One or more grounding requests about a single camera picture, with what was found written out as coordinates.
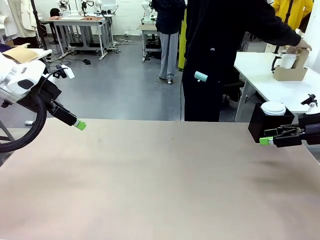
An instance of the gray pants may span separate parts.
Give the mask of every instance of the gray pants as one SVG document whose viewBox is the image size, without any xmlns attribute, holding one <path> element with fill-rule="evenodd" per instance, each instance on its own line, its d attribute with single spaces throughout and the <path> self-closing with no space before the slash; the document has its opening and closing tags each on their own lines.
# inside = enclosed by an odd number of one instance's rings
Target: gray pants
<svg viewBox="0 0 320 240">
<path fill-rule="evenodd" d="M 161 40 L 161 69 L 159 77 L 162 79 L 173 79 L 176 74 L 178 54 L 178 32 L 175 34 L 163 34 L 159 32 Z"/>
</svg>

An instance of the person's hand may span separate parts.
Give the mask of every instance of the person's hand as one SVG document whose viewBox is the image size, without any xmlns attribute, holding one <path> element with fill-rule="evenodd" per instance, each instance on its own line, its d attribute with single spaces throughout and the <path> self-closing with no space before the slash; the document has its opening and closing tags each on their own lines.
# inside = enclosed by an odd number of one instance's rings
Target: person's hand
<svg viewBox="0 0 320 240">
<path fill-rule="evenodd" d="M 302 48 L 302 49 L 310 49 L 310 51 L 312 51 L 312 47 L 302 38 L 301 38 L 301 41 L 299 42 L 299 44 L 295 47 Z"/>
</svg>

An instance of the person in black clothing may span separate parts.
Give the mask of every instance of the person in black clothing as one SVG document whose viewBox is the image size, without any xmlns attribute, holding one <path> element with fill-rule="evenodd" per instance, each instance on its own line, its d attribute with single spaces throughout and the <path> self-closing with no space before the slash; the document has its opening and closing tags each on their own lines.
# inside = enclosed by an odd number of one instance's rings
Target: person in black clothing
<svg viewBox="0 0 320 240">
<path fill-rule="evenodd" d="M 161 40 L 161 68 L 159 78 L 172 83 L 177 64 L 178 39 L 185 15 L 185 0 L 152 0 L 157 11 L 156 29 Z"/>
<path fill-rule="evenodd" d="M 189 0 L 186 22 L 185 121 L 219 121 L 224 81 L 246 31 L 273 45 L 310 48 L 265 0 Z M 197 82 L 196 71 L 207 81 Z"/>
</svg>

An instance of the dark jacket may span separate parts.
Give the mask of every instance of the dark jacket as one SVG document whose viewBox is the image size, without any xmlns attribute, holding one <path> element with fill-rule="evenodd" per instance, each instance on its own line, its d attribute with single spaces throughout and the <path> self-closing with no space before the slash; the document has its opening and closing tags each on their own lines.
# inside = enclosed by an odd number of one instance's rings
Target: dark jacket
<svg viewBox="0 0 320 240">
<path fill-rule="evenodd" d="M 296 46 L 301 40 L 265 0 L 188 0 L 185 71 L 223 81 L 246 31 L 273 45 Z"/>
<path fill-rule="evenodd" d="M 152 6 L 157 11 L 156 28 L 163 34 L 179 32 L 184 19 L 185 0 L 152 0 Z"/>
</svg>

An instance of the black box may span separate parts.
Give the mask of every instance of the black box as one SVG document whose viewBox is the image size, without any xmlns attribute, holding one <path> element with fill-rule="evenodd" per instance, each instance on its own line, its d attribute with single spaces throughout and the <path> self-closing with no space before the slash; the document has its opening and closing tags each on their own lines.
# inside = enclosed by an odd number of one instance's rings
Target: black box
<svg viewBox="0 0 320 240">
<path fill-rule="evenodd" d="M 260 138 L 265 137 L 265 130 L 276 129 L 282 125 L 292 124 L 295 119 L 295 116 L 288 109 L 286 109 L 283 116 L 266 115 L 264 111 L 262 111 L 261 105 L 261 103 L 255 105 L 248 127 L 256 143 L 260 142 Z"/>
</svg>

